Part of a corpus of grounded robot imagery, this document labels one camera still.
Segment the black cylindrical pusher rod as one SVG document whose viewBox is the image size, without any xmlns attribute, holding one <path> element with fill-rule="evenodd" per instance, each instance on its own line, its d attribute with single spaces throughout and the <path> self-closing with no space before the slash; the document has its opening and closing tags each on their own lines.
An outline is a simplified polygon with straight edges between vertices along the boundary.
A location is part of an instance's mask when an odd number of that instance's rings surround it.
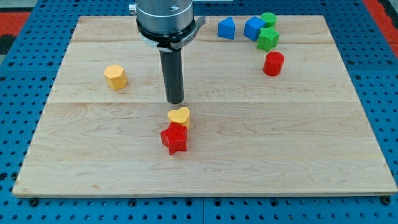
<svg viewBox="0 0 398 224">
<path fill-rule="evenodd" d="M 167 101 L 179 104 L 184 99 L 181 51 L 159 51 Z"/>
</svg>

